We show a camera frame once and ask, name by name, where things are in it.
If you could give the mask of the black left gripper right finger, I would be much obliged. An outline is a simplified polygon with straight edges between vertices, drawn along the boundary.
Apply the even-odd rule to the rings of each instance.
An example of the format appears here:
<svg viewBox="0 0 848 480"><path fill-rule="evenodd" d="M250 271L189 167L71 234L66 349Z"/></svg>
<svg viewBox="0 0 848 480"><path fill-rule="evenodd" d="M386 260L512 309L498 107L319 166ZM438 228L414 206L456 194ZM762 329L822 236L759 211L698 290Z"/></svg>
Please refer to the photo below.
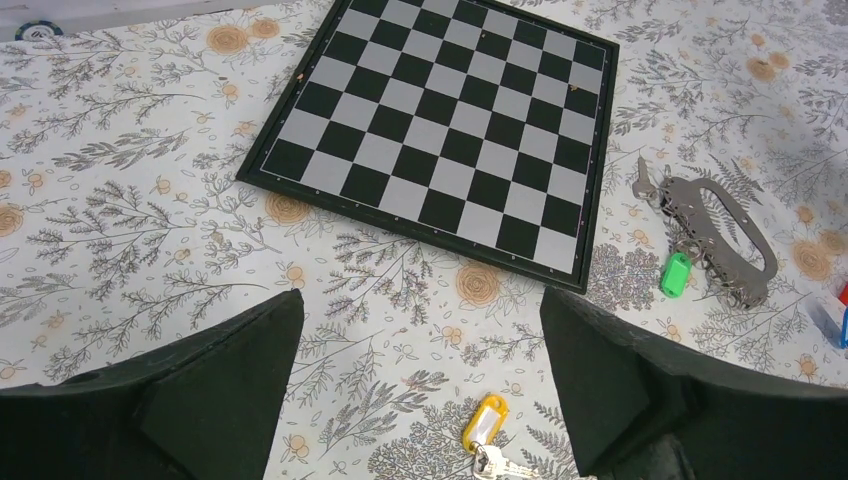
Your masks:
<svg viewBox="0 0 848 480"><path fill-rule="evenodd" d="M581 475L846 477L845 390L710 357L551 287L540 319Z"/></svg>

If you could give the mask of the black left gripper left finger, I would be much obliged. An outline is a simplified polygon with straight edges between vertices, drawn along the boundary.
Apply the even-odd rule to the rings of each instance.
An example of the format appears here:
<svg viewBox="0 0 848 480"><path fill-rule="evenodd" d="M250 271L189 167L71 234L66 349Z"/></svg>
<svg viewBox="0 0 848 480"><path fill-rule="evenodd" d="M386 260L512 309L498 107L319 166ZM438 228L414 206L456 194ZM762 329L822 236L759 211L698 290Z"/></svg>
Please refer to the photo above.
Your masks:
<svg viewBox="0 0 848 480"><path fill-rule="evenodd" d="M304 325L298 290L56 385L1 393L5 479L259 479Z"/></svg>

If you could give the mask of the grey metal key holder plate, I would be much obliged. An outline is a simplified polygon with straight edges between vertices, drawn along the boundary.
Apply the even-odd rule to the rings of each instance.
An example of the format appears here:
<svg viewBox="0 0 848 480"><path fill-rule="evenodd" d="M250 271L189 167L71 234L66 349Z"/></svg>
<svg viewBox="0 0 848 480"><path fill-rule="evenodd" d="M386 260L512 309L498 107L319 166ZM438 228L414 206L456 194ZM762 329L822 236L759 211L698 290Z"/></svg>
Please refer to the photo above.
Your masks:
<svg viewBox="0 0 848 480"><path fill-rule="evenodd" d="M675 249L711 275L730 305L751 309L767 301L769 283L778 272L777 257L742 205L723 186L710 178L666 176L656 181L647 160L640 157L632 191L680 225L683 237ZM762 266L747 260L722 236L717 222L723 219L748 238L762 256Z"/></svg>

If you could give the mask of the blue key tag with key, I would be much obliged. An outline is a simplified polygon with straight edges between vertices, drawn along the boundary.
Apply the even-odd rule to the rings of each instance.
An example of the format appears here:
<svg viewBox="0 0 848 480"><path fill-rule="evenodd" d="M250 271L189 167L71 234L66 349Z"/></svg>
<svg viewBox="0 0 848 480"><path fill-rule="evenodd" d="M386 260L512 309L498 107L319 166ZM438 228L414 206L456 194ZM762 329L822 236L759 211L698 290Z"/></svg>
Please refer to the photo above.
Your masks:
<svg viewBox="0 0 848 480"><path fill-rule="evenodd" d="M847 340L844 320L831 316L820 302L812 300L807 306L808 314L824 339L832 347L842 350L846 348Z"/></svg>

